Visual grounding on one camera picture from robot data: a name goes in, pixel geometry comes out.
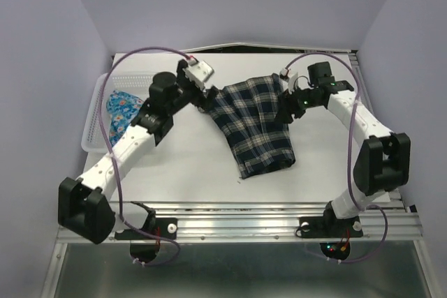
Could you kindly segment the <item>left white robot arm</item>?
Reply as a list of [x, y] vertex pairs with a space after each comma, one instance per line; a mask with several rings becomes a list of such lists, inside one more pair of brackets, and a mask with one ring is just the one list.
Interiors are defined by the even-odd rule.
[[94, 244], [113, 232], [132, 229], [141, 238], [155, 231], [154, 210], [139, 203], [131, 224], [124, 203], [110, 204], [113, 193], [123, 198], [122, 180], [133, 166], [154, 149], [173, 127], [173, 117], [188, 104], [209, 106], [217, 90], [209, 85], [214, 69], [193, 57], [181, 60], [177, 72], [153, 76], [149, 96], [115, 145], [76, 179], [67, 177], [58, 190], [58, 223]]

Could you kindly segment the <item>navy plaid skirt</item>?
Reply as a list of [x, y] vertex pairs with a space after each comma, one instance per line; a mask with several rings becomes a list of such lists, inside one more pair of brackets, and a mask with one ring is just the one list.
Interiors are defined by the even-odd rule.
[[220, 89], [207, 111], [225, 136], [242, 179], [296, 162], [288, 125], [275, 120], [282, 92], [277, 74], [249, 78]]

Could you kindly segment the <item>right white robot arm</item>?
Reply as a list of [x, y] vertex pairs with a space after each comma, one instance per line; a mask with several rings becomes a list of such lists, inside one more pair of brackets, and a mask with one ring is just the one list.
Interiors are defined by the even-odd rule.
[[291, 124], [309, 108], [324, 107], [349, 132], [349, 142], [360, 148], [358, 157], [348, 159], [348, 188], [330, 201], [321, 216], [300, 219], [304, 238], [340, 237], [345, 232], [362, 236], [359, 214], [385, 193], [409, 180], [411, 141], [406, 133], [384, 126], [359, 100], [346, 80], [337, 81], [330, 64], [319, 62], [308, 67], [309, 87], [301, 89], [299, 76], [288, 68], [280, 71], [287, 83], [279, 95], [276, 121]]

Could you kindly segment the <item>blue floral skirt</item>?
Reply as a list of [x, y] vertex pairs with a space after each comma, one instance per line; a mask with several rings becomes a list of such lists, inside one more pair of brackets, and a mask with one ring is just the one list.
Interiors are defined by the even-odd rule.
[[110, 116], [109, 141], [115, 146], [124, 135], [133, 118], [142, 107], [143, 100], [124, 91], [114, 90], [106, 103], [106, 110]]

